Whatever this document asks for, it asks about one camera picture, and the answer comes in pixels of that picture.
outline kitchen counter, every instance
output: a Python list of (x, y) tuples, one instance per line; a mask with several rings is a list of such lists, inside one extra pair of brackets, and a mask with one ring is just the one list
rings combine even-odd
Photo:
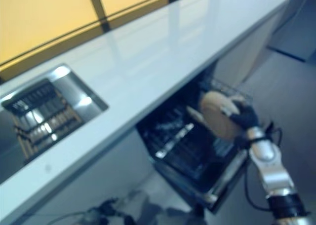
[(109, 109), (0, 185), (0, 222), (15, 221), (286, 2), (179, 0), (3, 84), (1, 95), (65, 63)]

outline cabinet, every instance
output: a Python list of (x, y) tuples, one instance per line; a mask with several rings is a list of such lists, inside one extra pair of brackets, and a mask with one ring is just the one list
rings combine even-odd
[(265, 48), (280, 15), (275, 14), (221, 57), (217, 62), (214, 77), (232, 87), (244, 81)]
[[(126, 196), (141, 181), (153, 172), (146, 148), (135, 129), (109, 146), (89, 165), (66, 180), (49, 198), (43, 199), (37, 208), (29, 213), (50, 214), (54, 216), (27, 216), (16, 224), (47, 224), (49, 221), (68, 213), (86, 211), (99, 206), (111, 197)], [(59, 225), (73, 224), (70, 218)]]

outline floor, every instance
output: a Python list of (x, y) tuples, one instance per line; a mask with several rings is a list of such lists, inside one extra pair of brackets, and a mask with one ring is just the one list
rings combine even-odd
[[(253, 104), (263, 118), (271, 118), (283, 129), (281, 144), (283, 163), (292, 176), (309, 211), (316, 211), (316, 66), (270, 52), (265, 62), (244, 82), (240, 89), (253, 97)], [(264, 193), (253, 166), (249, 171), (253, 200), (266, 206)], [(151, 203), (189, 211), (189, 206), (158, 175), (153, 174), (139, 188), (149, 195)], [(247, 203), (243, 180), (214, 215), (206, 213), (209, 225), (268, 225), (271, 214), (256, 211)]]

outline robotic hand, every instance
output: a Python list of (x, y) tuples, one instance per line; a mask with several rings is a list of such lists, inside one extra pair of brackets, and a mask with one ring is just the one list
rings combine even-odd
[(312, 225), (294, 183), (283, 167), (279, 148), (259, 127), (259, 120), (251, 106), (235, 102), (240, 114), (223, 111), (235, 124), (246, 131), (250, 142), (249, 155), (256, 165), (275, 225)]

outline open dishwasher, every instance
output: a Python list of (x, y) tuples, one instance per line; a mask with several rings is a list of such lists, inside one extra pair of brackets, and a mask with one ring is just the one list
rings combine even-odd
[(213, 65), (146, 116), (137, 129), (155, 169), (189, 204), (215, 213), (247, 165), (247, 152), (198, 120), (204, 93), (249, 96), (213, 79)]

